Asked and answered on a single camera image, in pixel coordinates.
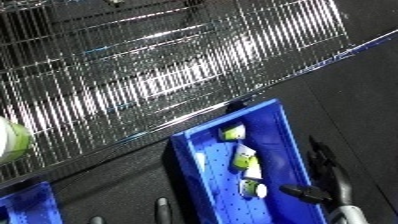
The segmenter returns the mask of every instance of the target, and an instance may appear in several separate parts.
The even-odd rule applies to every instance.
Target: dark surface
[[[353,43],[397,25],[396,1],[340,0],[337,4]],[[310,134],[332,148],[351,176],[354,202],[370,223],[397,220],[397,43],[279,84],[256,98],[282,101],[303,155],[310,147]],[[175,223],[195,223],[196,219],[167,140],[53,186],[65,223],[86,223],[95,215],[109,223],[154,223],[154,203],[159,197],[170,199]]]

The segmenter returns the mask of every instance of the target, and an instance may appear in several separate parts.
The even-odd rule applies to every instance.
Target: small cup
[[[261,172],[261,166],[257,156],[252,156],[249,160],[249,167],[243,173],[243,178],[251,180],[261,180],[263,175]]]
[[[235,168],[246,170],[249,167],[251,157],[254,155],[256,155],[256,151],[243,144],[238,144],[232,163]]]
[[[268,194],[267,186],[254,180],[241,180],[239,183],[239,193],[242,197],[265,198]]]
[[[246,128],[241,123],[227,128],[222,128],[219,132],[220,138],[223,141],[235,141],[246,138]]]
[[[0,162],[6,163],[25,154],[32,135],[27,128],[0,117]]]

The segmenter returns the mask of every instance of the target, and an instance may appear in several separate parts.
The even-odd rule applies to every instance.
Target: blue plastic tray
[[[10,224],[62,224],[46,182],[0,198],[0,220]]]
[[[218,130],[242,122],[243,144],[262,160],[265,199],[244,199],[238,192],[240,173],[230,163],[237,142],[223,142]],[[271,100],[217,118],[172,136],[180,167],[201,223],[326,223],[319,206],[306,204],[279,191],[283,184],[309,185],[283,108]]]

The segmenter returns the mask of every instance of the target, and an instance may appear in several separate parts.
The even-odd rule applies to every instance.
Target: wire rack
[[[0,3],[0,115],[34,133],[1,182],[283,81],[349,45],[333,0]]]

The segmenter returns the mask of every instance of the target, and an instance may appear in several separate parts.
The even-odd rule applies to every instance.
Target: chrome wire shelf
[[[0,115],[34,133],[0,181],[295,76],[349,46],[333,0],[0,2]]]

